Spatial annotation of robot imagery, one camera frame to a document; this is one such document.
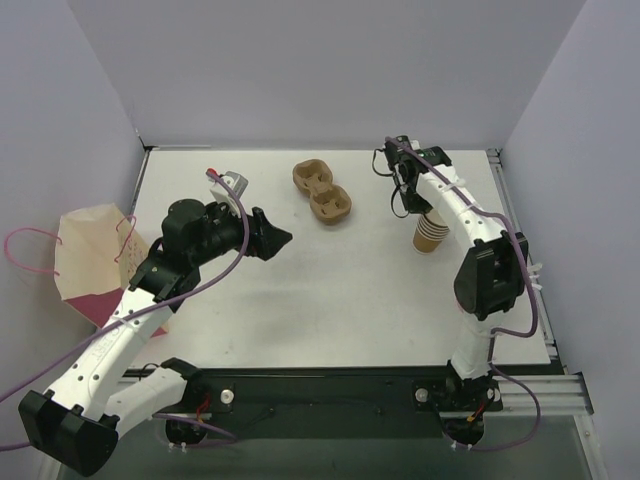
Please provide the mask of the stack of brown paper cups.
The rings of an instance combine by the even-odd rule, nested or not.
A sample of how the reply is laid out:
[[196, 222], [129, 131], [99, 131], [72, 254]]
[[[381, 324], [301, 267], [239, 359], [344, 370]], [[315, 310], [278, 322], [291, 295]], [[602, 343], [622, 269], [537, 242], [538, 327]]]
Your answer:
[[413, 247], [421, 254], [432, 253], [446, 239], [449, 232], [446, 222], [435, 209], [432, 209], [419, 217], [414, 232]]

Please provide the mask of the cream and pink paper bag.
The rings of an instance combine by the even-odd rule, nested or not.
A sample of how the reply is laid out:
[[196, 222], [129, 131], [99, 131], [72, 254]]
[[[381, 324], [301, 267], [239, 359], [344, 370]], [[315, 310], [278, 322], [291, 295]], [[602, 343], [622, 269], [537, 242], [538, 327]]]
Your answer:
[[[123, 214], [114, 204], [78, 209], [61, 216], [55, 233], [35, 227], [10, 232], [4, 239], [4, 255], [23, 270], [52, 276], [61, 300], [102, 328], [149, 252], [136, 224], [134, 215]], [[11, 239], [22, 232], [54, 240], [51, 268], [24, 264], [11, 254]]]

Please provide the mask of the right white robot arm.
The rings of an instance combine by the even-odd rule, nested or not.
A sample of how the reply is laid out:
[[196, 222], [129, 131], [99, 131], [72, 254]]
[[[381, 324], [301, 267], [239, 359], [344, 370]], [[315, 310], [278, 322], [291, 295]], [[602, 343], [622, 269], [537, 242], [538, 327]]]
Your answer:
[[439, 148], [415, 150], [406, 136], [387, 137], [384, 155], [410, 214], [435, 212], [464, 253], [453, 288], [462, 327], [445, 380], [446, 401], [464, 408], [491, 378], [496, 337], [508, 334], [507, 313], [532, 294], [525, 257], [528, 243], [506, 217], [484, 210]]

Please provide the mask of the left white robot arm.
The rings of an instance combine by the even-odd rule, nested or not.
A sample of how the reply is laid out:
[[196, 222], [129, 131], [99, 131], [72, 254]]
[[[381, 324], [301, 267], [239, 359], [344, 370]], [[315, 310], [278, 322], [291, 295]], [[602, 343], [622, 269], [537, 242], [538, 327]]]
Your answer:
[[267, 261], [292, 240], [263, 210], [246, 214], [231, 201], [174, 202], [105, 327], [75, 363], [43, 393], [29, 391], [18, 412], [32, 447], [83, 476], [100, 470], [118, 440], [171, 405], [201, 403], [197, 368], [169, 361], [139, 385], [118, 391], [121, 376], [184, 300], [200, 291], [200, 268], [235, 250]]

